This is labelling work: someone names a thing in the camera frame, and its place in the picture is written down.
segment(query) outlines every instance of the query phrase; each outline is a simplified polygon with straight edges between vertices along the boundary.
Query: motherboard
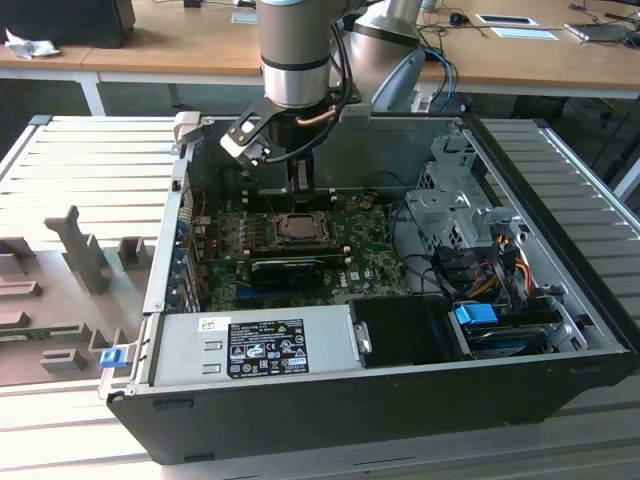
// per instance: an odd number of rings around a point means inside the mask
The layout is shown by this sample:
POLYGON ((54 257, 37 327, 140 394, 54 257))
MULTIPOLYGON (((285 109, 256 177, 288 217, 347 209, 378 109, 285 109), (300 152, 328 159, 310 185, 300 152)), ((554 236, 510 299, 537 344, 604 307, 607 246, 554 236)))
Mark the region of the motherboard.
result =
POLYGON ((206 238, 199 242, 208 300, 203 309, 338 305, 406 295, 404 269, 389 243, 388 214, 375 196, 333 195, 324 207, 292 213, 268 203, 266 211, 255 211, 227 200, 208 212, 206 238))

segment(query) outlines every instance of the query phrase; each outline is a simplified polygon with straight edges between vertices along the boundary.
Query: black computer case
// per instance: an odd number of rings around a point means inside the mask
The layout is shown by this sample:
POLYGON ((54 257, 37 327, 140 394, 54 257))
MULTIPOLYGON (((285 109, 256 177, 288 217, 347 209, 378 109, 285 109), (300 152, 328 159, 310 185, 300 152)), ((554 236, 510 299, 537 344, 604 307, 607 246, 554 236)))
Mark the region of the black computer case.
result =
POLYGON ((135 20, 131 0, 0 2, 2 37, 8 29, 18 37, 50 40, 56 46, 120 48, 133 30, 135 20))

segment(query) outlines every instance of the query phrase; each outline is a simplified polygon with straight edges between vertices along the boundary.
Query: tissue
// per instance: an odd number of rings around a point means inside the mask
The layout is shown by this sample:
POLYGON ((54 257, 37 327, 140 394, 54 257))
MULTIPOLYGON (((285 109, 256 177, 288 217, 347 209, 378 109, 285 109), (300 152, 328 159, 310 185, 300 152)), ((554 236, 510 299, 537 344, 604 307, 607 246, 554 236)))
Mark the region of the tissue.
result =
POLYGON ((16 37, 9 30, 5 30, 5 32, 7 33, 8 40, 4 42, 4 46, 19 57, 31 60, 33 57, 57 55, 60 53, 60 50, 54 47, 53 43, 48 40, 25 40, 24 38, 16 37))

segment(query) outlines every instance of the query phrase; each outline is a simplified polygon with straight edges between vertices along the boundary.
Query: wooden desk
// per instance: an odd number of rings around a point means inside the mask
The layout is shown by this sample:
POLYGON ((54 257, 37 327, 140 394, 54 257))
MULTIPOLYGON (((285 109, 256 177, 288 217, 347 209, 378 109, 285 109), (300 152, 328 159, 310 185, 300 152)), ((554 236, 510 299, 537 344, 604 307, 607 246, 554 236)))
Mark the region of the wooden desk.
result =
POLYGON ((4 46, 0 48, 0 69, 20 68, 34 70, 82 70, 82 61, 91 47, 64 47, 59 55, 36 57, 33 60, 18 57, 4 46))
POLYGON ((120 49, 94 48, 82 62, 85 70, 260 75, 256 26, 231 23, 234 8, 203 4, 185 9, 182 1, 133 4, 131 38, 120 49))
MULTIPOLYGON (((133 4, 137 21, 124 48, 63 47, 59 57, 32 61, 0 49, 0 77, 77 81, 94 115, 105 114, 100 82, 262 84, 256 26, 231 23, 230 6, 185 10, 181 1, 133 4)), ((569 10, 568 0, 447 0, 447 5, 462 8, 476 25, 475 13, 529 16, 540 28, 591 22, 588 15, 569 10)), ((595 0, 587 6, 599 15, 634 11, 595 0)), ((448 25, 450 14, 445 8, 422 19, 448 25)), ((567 31, 552 32, 558 41, 499 38, 488 28, 482 31, 488 38, 473 28, 448 29, 443 38, 446 55, 458 68, 457 91, 609 98, 635 98, 640 92, 640 51, 580 45, 567 31)), ((426 37, 438 44, 434 34, 426 37)), ((425 65, 421 88, 437 88, 442 77, 441 65, 425 65)))
MULTIPOLYGON (((447 5, 462 8, 478 26, 487 24, 476 18, 476 13, 531 17, 540 24, 535 28, 549 29, 563 28, 565 23, 592 21, 585 13, 569 10, 567 0, 449 0, 447 5)), ((635 11, 631 7, 593 0, 587 2, 587 7, 605 21, 611 20, 601 13, 629 15, 635 11)), ((449 25, 451 13, 450 9, 442 9, 431 15, 424 14, 420 22, 449 25)), ((428 33, 428 29, 424 32, 429 43, 438 46, 437 36, 428 33)), ((458 88, 462 91, 512 93, 527 87, 546 95, 554 90, 556 95, 574 90, 573 96, 578 96, 576 92, 593 91, 598 96, 624 96, 627 92, 629 97, 637 96, 640 91, 640 51, 623 45, 581 45, 580 39, 567 30, 552 30, 559 38, 557 41, 500 38, 488 28, 482 29, 488 38, 483 38, 474 28, 451 28, 446 32, 442 39, 444 50, 458 68, 458 88)), ((424 69, 421 80, 440 81, 442 76, 442 68, 436 64, 424 69)))

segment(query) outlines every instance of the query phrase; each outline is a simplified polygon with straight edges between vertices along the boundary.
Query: warning label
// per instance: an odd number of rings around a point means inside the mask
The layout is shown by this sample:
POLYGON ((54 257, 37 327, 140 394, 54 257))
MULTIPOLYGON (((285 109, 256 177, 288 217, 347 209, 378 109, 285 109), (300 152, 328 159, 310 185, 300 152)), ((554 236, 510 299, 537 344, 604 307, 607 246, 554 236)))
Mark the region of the warning label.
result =
POLYGON ((231 378, 309 371, 302 319, 231 323, 228 352, 227 375, 231 378))

